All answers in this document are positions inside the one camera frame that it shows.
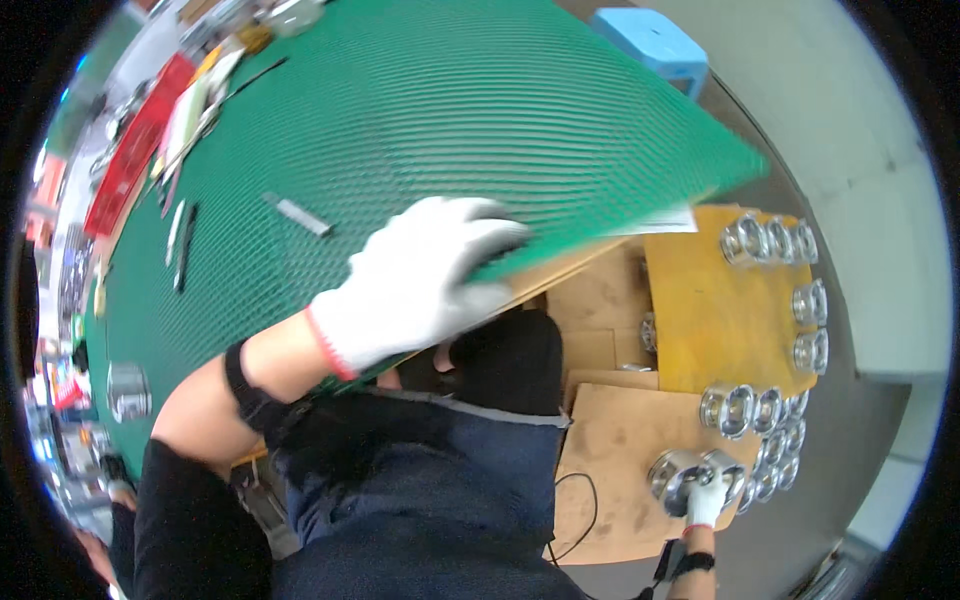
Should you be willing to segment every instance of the forearm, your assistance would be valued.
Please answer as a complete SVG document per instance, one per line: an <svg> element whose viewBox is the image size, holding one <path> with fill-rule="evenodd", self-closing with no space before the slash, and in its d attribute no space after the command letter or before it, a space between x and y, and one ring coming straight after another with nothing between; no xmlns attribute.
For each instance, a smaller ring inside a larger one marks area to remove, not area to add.
<svg viewBox="0 0 960 600"><path fill-rule="evenodd" d="M713 530L707 527L694 527L684 536L686 553L706 552L715 555ZM668 600L712 600L716 597L716 569L704 571L696 569L678 577L666 597Z"/></svg>
<svg viewBox="0 0 960 600"><path fill-rule="evenodd" d="M293 402L324 380L329 362L301 311L252 336L240 354L251 386ZM208 465L226 476L229 466L259 440L237 413L221 354L192 372L156 417L151 437L180 456Z"/></svg>

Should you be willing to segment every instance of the white work glove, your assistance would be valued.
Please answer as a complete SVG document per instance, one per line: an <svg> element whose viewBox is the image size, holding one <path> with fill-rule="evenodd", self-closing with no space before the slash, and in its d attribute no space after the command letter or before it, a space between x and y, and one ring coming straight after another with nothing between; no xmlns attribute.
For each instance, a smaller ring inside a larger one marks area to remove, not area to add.
<svg viewBox="0 0 960 600"><path fill-rule="evenodd" d="M691 483L686 498L686 528L695 525L715 528L726 499L727 484L716 469L713 470L713 479L708 484Z"/></svg>
<svg viewBox="0 0 960 600"><path fill-rule="evenodd" d="M378 361L477 326L510 301L501 282L465 284L474 268L527 239L486 198L424 198L350 257L350 277L308 315L334 372L352 379Z"/></svg>

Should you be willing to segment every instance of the white wall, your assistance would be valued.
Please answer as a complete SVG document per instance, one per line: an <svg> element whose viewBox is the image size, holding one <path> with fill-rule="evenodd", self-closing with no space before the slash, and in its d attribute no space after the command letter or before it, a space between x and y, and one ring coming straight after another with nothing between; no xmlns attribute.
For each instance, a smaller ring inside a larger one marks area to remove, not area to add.
<svg viewBox="0 0 960 600"><path fill-rule="evenodd" d="M850 311L856 368L913 381L950 353L947 232L913 118L835 0L636 0L676 22L809 200Z"/></svg>
<svg viewBox="0 0 960 600"><path fill-rule="evenodd" d="M923 476L923 465L888 458L848 531L879 550L889 548Z"/></svg>

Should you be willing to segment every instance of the gray floor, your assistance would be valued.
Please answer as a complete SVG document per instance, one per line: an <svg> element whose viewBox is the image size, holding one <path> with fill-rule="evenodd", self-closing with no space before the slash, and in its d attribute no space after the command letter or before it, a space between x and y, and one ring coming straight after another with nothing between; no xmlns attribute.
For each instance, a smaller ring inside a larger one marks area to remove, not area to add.
<svg viewBox="0 0 960 600"><path fill-rule="evenodd" d="M555 0L578 18L589 19L599 6L628 2ZM720 83L705 87L700 104L771 159L771 175L734 190L717 202L753 206L768 212L805 217L816 223L775 151L749 116ZM816 567L843 537L853 515L893 443L909 396L909 386L858 379L846 305L819 230L820 263L814 276L827 286L830 361L811 392L806 411L807 437L797 483L766 505L755 505L717 536L717 597L781 598ZM599 600L636 597L648 583L656 560L572 566L566 571ZM659 590L657 597L663 597Z"/></svg>

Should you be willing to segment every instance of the green cutting mat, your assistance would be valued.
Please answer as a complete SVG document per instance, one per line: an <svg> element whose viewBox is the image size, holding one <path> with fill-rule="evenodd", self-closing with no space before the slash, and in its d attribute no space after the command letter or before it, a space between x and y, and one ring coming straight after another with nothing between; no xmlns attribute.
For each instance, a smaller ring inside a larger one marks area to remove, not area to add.
<svg viewBox="0 0 960 600"><path fill-rule="evenodd" d="M765 170L549 0L337 2L306 34L246 60L232 84L285 56L185 161L177 201L199 205L186 292L162 266L170 218L154 198L114 252L110 360L141 364L156 406L229 343L339 285L364 240L424 196L495 198L531 227L527 247L475 274L490 279ZM333 233L285 220L264 192Z"/></svg>

